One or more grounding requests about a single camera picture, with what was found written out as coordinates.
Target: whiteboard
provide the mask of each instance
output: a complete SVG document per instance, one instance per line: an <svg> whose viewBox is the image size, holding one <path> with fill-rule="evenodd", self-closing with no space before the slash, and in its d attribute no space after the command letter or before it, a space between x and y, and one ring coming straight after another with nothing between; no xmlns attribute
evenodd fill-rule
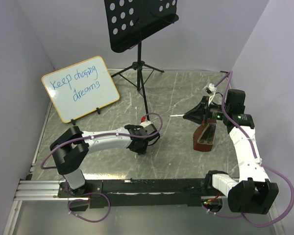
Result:
<svg viewBox="0 0 294 235"><path fill-rule="evenodd" d="M42 77L42 82L65 123L120 99L100 56L49 73Z"/></svg>

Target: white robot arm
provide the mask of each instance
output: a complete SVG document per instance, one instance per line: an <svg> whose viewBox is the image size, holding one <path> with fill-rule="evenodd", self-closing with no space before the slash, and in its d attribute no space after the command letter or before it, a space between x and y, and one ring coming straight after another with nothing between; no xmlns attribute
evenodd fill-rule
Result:
<svg viewBox="0 0 294 235"><path fill-rule="evenodd" d="M209 95L204 96L197 106L184 114L183 118L197 124L207 124L209 118L222 120L233 141L240 171L239 181L236 182L227 172L211 170L206 175L206 187L216 188L222 192L228 198L232 212L266 214L279 190L276 183L270 182L264 168L261 167L255 140L255 125L252 116L244 114L245 92L228 90L224 104L226 113L238 124L238 128L223 114L221 105L211 102L210 96L214 96L216 90L209 92L209 87L205 88L208 89Z"/></svg>
<svg viewBox="0 0 294 235"><path fill-rule="evenodd" d="M85 178L79 166L86 154L113 148L129 148L138 154L145 154L148 143L154 143L160 138L156 127L151 121L144 120L140 125L126 125L116 130L88 132L80 131L78 126L73 126L60 136L51 146L53 150L66 141L75 138L85 138L85 140L64 145L53 153L53 159L60 175L67 180L71 189L77 189L85 184Z"/></svg>

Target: marble table surface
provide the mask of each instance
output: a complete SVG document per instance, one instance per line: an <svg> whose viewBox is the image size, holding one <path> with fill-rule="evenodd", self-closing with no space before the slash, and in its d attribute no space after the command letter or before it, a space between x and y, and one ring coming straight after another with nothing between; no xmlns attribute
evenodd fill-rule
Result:
<svg viewBox="0 0 294 235"><path fill-rule="evenodd" d="M144 79L150 71L143 71ZM125 77L135 82L136 73L127 72ZM137 155L128 149L109 149L88 154L81 170L86 179L170 179L204 178L209 170L222 170L231 177L239 177L235 149L226 127L217 123L215 142L211 152L193 150L193 133L197 124L181 117L196 106L208 83L216 83L223 76L219 72L206 71L154 71L146 83L147 101L150 112L157 112L163 118L161 138L157 144L148 147L145 155ZM120 93L120 100L102 109L101 114L92 113L76 121L82 131L114 130L126 124L139 124L145 114L144 100L136 88L120 76L114 77ZM225 82L218 86L223 93ZM214 99L221 102L221 96ZM159 126L157 117L150 119ZM32 180L59 180L62 176L56 169L41 170L40 163L49 153L50 144L63 134L71 124L62 123L52 106L37 155ZM46 166L54 165L50 158Z"/></svg>

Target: music stand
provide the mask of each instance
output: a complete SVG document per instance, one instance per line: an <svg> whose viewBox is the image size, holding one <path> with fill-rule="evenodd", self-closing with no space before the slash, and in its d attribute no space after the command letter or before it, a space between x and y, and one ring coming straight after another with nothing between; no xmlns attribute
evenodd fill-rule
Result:
<svg viewBox="0 0 294 235"><path fill-rule="evenodd" d="M137 88L143 91L145 110L148 113L148 105L145 92L145 83L156 70L164 72L142 61L142 41L159 30L176 22L179 18L176 14L177 0L104 0L110 45L114 52L121 53L127 49L137 47L137 61L124 70L112 75L120 75ZM144 82L143 66L152 69L152 72ZM137 85L122 75L123 72L137 70Z"/></svg>

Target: white wall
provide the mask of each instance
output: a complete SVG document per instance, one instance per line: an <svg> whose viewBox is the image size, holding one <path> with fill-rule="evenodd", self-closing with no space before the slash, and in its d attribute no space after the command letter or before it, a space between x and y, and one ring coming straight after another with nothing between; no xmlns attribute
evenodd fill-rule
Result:
<svg viewBox="0 0 294 235"><path fill-rule="evenodd" d="M56 69L96 55L108 68L124 68L136 59L136 48L121 54L111 50L103 0L18 2ZM144 40L143 60L159 68L228 71L267 3L180 0L180 20Z"/></svg>
<svg viewBox="0 0 294 235"><path fill-rule="evenodd" d="M261 157L294 184L294 0L269 1L233 71L232 86L246 91ZM282 213L290 190L283 180L269 176L279 185ZM283 224L294 235L294 208Z"/></svg>
<svg viewBox="0 0 294 235"><path fill-rule="evenodd" d="M33 159L49 101L40 79L51 71L20 6L0 0L0 234Z"/></svg>

